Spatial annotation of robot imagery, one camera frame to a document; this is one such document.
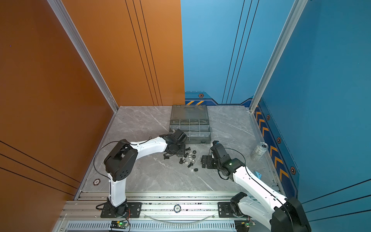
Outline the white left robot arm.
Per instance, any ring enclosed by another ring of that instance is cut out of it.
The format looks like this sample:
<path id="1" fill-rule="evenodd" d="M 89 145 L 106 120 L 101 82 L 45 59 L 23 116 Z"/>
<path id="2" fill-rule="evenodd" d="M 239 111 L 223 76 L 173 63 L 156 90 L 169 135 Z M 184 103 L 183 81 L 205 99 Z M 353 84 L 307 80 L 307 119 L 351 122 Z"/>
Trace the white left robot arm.
<path id="1" fill-rule="evenodd" d="M 170 134 L 160 135 L 143 142 L 120 140 L 104 160 L 105 170 L 109 179 L 109 197 L 102 204 L 102 218 L 127 218 L 133 206 L 127 202 L 126 179 L 130 175 L 135 162 L 145 156 L 164 152 L 166 155 L 184 155 L 187 135 L 177 129 Z"/>

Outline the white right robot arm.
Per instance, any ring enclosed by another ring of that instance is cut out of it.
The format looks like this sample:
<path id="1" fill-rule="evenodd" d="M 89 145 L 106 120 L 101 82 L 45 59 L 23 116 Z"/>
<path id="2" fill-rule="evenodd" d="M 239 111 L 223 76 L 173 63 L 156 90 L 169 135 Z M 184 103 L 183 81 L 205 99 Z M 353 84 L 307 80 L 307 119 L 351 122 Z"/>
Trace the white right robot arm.
<path id="1" fill-rule="evenodd" d="M 234 215 L 250 216 L 271 232 L 310 232 L 311 226 L 300 201 L 273 190 L 247 167 L 246 159 L 232 159 L 219 141 L 210 148 L 214 168 L 222 180 L 230 180 L 243 187 L 255 199 L 240 192 L 231 198 Z"/>

